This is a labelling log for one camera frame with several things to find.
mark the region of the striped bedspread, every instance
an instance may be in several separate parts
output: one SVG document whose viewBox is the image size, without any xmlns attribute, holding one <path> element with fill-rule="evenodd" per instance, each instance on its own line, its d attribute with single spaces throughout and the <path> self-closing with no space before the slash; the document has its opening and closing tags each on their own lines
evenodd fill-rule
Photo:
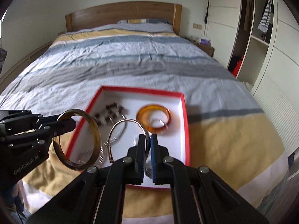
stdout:
<svg viewBox="0 0 299 224">
<path fill-rule="evenodd" d="M 190 164 L 206 165 L 263 214 L 283 189 L 284 146 L 246 87 L 161 24 L 115 24 L 58 37 L 1 94 L 1 109 L 44 116 L 85 109 L 101 85 L 183 92 Z M 67 149 L 70 134 L 61 140 Z M 71 182 L 53 147 L 20 183 L 31 213 Z M 123 223 L 172 223 L 170 190 L 127 187 Z"/>
</svg>

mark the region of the wooden headboard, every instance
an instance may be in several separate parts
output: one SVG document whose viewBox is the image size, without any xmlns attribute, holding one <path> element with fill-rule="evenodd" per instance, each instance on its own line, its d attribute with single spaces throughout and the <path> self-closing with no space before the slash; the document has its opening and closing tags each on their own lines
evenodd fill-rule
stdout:
<svg viewBox="0 0 299 224">
<path fill-rule="evenodd" d="M 65 16 L 67 32 L 91 29 L 119 20 L 161 18 L 172 22 L 173 31 L 179 35 L 182 5 L 165 2 L 132 1 L 110 3 L 86 8 Z"/>
</svg>

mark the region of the bolt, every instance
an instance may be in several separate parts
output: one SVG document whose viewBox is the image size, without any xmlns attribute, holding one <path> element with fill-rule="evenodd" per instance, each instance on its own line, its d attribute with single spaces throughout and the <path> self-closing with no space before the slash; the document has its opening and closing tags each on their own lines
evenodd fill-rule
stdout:
<svg viewBox="0 0 299 224">
<path fill-rule="evenodd" d="M 133 161 L 133 159 L 131 158 L 131 157 L 129 157 L 129 156 L 125 156 L 124 158 L 123 158 L 123 162 L 124 163 L 130 163 L 130 162 L 132 162 Z"/>
<path fill-rule="evenodd" d="M 206 166 L 201 166 L 201 167 L 199 168 L 199 171 L 200 171 L 201 173 L 208 173 L 208 172 L 209 172 L 209 168 L 206 167 Z"/>
<path fill-rule="evenodd" d="M 172 157 L 172 156 L 166 156 L 166 157 L 164 158 L 164 161 L 165 161 L 165 162 L 173 162 L 173 157 Z"/>
<path fill-rule="evenodd" d="M 90 166 L 88 169 L 87 169 L 87 172 L 88 173 L 95 173 L 97 171 L 97 167 L 95 166 Z"/>
<path fill-rule="evenodd" d="M 44 140 L 38 140 L 38 144 L 44 145 Z"/>
</svg>

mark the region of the gold bracelet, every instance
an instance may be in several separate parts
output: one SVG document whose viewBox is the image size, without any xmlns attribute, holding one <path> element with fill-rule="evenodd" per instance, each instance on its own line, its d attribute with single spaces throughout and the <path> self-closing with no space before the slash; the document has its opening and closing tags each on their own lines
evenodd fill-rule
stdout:
<svg viewBox="0 0 299 224">
<path fill-rule="evenodd" d="M 98 156 L 101 152 L 101 133 L 99 131 L 98 125 L 95 122 L 95 120 L 88 113 L 80 109 L 71 109 L 63 112 L 58 117 L 57 121 L 69 119 L 72 116 L 82 116 L 88 122 L 89 127 L 92 131 L 92 135 L 94 138 L 94 149 L 92 151 L 92 155 L 90 159 L 87 161 L 87 163 L 84 164 L 74 163 L 71 160 L 67 159 L 65 154 L 62 151 L 59 136 L 53 138 L 53 146 L 58 159 L 62 162 L 63 165 L 65 165 L 66 167 L 72 170 L 82 171 L 92 166 L 97 161 Z"/>
<path fill-rule="evenodd" d="M 167 116 L 167 122 L 163 122 L 160 119 L 154 119 L 155 121 L 159 121 L 161 124 L 163 124 L 163 126 L 153 127 L 149 125 L 149 123 L 152 122 L 148 120 L 147 116 L 151 111 L 162 111 Z M 169 109 L 161 105 L 146 105 L 138 111 L 136 115 L 136 120 L 140 121 L 150 133 L 155 134 L 155 133 L 160 133 L 167 129 L 169 123 L 171 122 L 171 114 Z"/>
</svg>

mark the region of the hanging clothes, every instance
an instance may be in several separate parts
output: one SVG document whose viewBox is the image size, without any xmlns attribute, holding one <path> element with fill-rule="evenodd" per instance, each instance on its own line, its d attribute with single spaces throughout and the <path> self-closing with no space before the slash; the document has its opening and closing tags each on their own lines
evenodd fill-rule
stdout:
<svg viewBox="0 0 299 224">
<path fill-rule="evenodd" d="M 266 9 L 264 11 L 262 20 L 258 26 L 258 30 L 266 34 L 269 29 L 270 15 L 271 15 L 272 0 L 268 0 Z"/>
<path fill-rule="evenodd" d="M 254 12 L 254 0 L 247 0 L 244 30 L 250 32 Z"/>
</svg>

